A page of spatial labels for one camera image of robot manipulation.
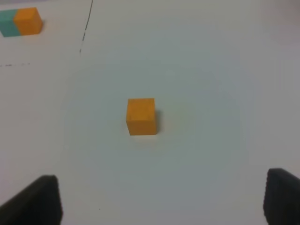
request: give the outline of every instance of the teal cube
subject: teal cube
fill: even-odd
[[[20,32],[14,23],[17,9],[0,11],[0,31],[4,37],[20,36]]]

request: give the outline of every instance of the orange block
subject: orange block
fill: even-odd
[[[154,98],[128,99],[126,123],[130,135],[156,135]]]
[[[43,21],[35,7],[18,9],[14,23],[21,35],[38,34],[43,27]]]

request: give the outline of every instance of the block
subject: block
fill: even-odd
[[[284,169],[269,169],[263,211],[269,225],[300,224],[300,180]]]
[[[43,27],[43,21],[35,7],[18,9],[14,22],[21,35],[38,34]]]
[[[154,98],[129,99],[126,123],[130,135],[156,135]]]
[[[14,23],[16,12],[16,9],[0,11],[0,31],[4,37],[21,35]]]

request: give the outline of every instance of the white surface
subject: white surface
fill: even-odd
[[[94,0],[83,45],[89,1],[0,9],[26,6],[45,28],[0,39],[0,203],[56,174],[63,225],[266,224],[267,170],[300,175],[298,1]],[[126,129],[142,97],[155,137]]]

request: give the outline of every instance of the wooden block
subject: wooden block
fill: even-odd
[[[0,11],[0,31],[4,37],[21,35],[14,23],[16,12],[16,9]]]
[[[154,98],[128,99],[126,123],[130,135],[156,135]]]
[[[38,34],[43,27],[43,21],[35,7],[18,9],[14,22],[21,35]]]

